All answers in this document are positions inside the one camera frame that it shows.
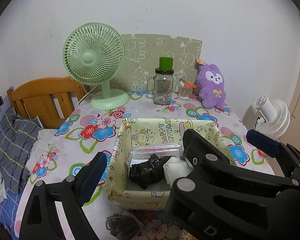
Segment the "clear zip bags pack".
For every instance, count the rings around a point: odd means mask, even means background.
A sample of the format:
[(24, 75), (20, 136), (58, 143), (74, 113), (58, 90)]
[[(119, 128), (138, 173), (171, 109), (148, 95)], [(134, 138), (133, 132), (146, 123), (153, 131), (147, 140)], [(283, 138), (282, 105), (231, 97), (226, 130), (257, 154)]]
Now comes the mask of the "clear zip bags pack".
[(157, 157), (169, 157), (175, 155), (183, 155), (184, 148), (177, 142), (168, 144), (151, 144), (135, 146), (131, 150), (134, 159), (149, 159), (151, 155), (155, 154)]

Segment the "grey drawstring pouch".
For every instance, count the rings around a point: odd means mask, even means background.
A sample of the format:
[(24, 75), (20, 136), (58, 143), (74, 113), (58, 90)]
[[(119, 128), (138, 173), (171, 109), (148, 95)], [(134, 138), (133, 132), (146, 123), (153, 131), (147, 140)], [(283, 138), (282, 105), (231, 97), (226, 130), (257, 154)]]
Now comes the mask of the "grey drawstring pouch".
[(143, 223), (132, 213), (115, 213), (106, 219), (106, 229), (117, 239), (133, 239), (143, 229)]

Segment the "yellow cartoon fabric storage box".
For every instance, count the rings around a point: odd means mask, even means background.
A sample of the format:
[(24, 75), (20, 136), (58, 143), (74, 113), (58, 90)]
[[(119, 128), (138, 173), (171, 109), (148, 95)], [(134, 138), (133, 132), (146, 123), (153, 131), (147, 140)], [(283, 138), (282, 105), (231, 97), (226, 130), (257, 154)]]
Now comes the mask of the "yellow cartoon fabric storage box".
[[(173, 179), (192, 171), (182, 159), (189, 129), (234, 163), (214, 121), (127, 118), (121, 123), (109, 162), (108, 199), (124, 209), (162, 210)], [(165, 174), (166, 166), (173, 170), (173, 179)]]

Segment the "blue grid bedsheet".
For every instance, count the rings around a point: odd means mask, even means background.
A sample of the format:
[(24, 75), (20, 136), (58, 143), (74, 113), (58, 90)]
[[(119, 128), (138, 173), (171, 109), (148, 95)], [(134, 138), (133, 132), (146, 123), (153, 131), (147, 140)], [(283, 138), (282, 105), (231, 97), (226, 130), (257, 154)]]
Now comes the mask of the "blue grid bedsheet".
[(7, 190), (6, 194), (7, 199), (0, 203), (0, 224), (10, 233), (12, 239), (18, 240), (19, 238), (14, 232), (14, 224), (23, 191), (14, 194), (11, 190)]

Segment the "white floor fan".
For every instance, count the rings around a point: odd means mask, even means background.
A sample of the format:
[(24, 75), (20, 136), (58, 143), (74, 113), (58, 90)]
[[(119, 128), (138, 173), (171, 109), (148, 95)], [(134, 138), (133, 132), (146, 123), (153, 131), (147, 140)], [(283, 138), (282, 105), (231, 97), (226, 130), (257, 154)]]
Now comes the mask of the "white floor fan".
[(281, 99), (270, 100), (263, 95), (256, 100), (255, 107), (261, 114), (255, 129), (271, 139), (279, 139), (290, 123), (290, 112), (286, 103)]

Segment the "white blanket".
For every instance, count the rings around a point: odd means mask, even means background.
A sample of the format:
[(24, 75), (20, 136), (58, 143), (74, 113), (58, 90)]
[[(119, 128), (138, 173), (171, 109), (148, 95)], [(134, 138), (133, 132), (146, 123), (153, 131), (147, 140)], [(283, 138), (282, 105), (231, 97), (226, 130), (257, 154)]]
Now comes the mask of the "white blanket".
[(30, 157), (26, 163), (26, 168), (30, 173), (37, 163), (37, 160), (44, 153), (44, 150), (47, 148), (56, 131), (56, 129), (42, 129), (38, 132), (37, 140), (31, 148)]

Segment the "black plastic bag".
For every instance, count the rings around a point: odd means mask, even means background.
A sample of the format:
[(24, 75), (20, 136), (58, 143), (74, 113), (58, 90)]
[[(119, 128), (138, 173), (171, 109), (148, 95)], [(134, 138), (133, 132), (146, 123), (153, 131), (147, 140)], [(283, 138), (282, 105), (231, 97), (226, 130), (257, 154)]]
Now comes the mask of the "black plastic bag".
[(163, 165), (169, 157), (159, 158), (155, 154), (142, 163), (133, 164), (129, 170), (129, 179), (143, 190), (149, 185), (160, 182), (165, 178)]

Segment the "purple plush bunny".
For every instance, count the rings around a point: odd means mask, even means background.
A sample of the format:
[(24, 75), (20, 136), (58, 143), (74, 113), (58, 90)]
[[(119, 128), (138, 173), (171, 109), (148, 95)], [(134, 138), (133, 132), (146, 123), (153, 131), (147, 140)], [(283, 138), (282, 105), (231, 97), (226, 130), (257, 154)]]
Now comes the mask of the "purple plush bunny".
[(220, 110), (225, 108), (226, 92), (224, 90), (224, 79), (215, 64), (199, 66), (197, 83), (200, 86), (199, 97), (204, 108), (217, 108)]

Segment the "cotton swab container orange lid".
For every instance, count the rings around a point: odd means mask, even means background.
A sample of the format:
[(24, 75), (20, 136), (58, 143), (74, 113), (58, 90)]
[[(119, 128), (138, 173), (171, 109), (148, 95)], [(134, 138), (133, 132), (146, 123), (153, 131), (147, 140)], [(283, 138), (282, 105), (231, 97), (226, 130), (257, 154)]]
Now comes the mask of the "cotton swab container orange lid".
[(190, 83), (189, 81), (185, 81), (183, 79), (179, 79), (178, 97), (183, 100), (188, 99), (195, 88), (195, 84)]

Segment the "glass mason jar mug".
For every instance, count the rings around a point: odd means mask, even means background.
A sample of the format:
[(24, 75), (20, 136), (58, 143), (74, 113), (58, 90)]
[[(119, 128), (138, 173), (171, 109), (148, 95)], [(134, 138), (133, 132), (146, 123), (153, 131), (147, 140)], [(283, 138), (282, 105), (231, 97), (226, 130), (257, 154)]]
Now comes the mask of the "glass mason jar mug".
[(173, 58), (159, 57), (159, 66), (154, 75), (147, 80), (147, 93), (152, 96), (156, 105), (169, 105), (173, 92)]

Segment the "grey plaid pillow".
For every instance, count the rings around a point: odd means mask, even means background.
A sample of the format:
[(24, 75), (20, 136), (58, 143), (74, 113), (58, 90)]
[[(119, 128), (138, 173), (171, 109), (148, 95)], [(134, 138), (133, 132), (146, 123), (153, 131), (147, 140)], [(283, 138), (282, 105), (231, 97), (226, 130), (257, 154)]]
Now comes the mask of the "grey plaid pillow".
[(30, 172), (25, 165), (41, 130), (37, 120), (23, 118), (13, 107), (0, 121), (0, 172), (14, 194), (23, 191), (27, 183)]

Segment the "floral tablecloth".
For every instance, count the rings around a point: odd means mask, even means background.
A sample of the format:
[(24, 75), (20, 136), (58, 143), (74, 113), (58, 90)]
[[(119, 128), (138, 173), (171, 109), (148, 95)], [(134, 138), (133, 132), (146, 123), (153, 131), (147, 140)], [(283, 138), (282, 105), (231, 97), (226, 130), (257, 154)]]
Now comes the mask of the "floral tablecloth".
[(32, 154), (30, 177), (19, 202), (14, 231), (21, 220), (32, 188), (37, 182), (60, 182), (75, 176), (98, 152), (105, 153), (107, 169), (83, 211), (100, 239), (111, 239), (106, 218), (121, 207), (140, 210), (144, 227), (137, 239), (178, 239), (180, 230), (164, 212), (169, 186), (165, 181), (146, 190), (128, 179), (130, 149), (134, 146), (180, 143), (192, 128), (208, 136), (238, 167), (272, 174), (266, 155), (247, 143), (247, 129), (230, 108), (205, 109), (198, 97), (172, 96), (169, 105), (156, 105), (145, 91), (129, 92), (119, 108), (99, 111), (82, 102), (55, 132), (45, 148)]

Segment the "wooden bed headboard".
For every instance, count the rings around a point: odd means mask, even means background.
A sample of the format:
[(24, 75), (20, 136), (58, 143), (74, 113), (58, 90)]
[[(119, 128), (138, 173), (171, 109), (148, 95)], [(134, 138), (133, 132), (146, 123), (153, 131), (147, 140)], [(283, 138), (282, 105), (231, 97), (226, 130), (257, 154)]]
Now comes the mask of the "wooden bed headboard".
[(24, 118), (38, 117), (46, 128), (58, 129), (74, 111), (71, 93), (81, 100), (89, 86), (73, 78), (46, 77), (7, 90), (12, 107)]

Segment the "green cartoon cardboard panel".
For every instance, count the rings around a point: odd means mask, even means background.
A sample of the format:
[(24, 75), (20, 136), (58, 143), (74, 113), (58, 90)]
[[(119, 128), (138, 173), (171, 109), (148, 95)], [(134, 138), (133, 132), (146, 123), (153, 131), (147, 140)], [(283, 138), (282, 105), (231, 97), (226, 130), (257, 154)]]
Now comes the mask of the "green cartoon cardboard panel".
[(160, 57), (173, 59), (173, 91), (180, 79), (194, 83), (196, 59), (200, 58), (202, 41), (187, 37), (158, 34), (124, 34), (125, 60), (121, 70), (110, 81), (111, 88), (125, 91), (146, 90), (147, 80), (159, 67)]

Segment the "green desk fan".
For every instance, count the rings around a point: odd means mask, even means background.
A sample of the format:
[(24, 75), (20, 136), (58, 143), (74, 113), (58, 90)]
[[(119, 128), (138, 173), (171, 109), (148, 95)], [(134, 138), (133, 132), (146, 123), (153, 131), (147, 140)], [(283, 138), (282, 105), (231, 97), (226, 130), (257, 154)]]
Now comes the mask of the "green desk fan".
[(69, 75), (87, 86), (102, 87), (90, 105), (110, 110), (125, 105), (128, 94), (110, 87), (110, 81), (123, 66), (125, 45), (122, 36), (103, 23), (87, 23), (75, 29), (63, 47), (63, 64)]

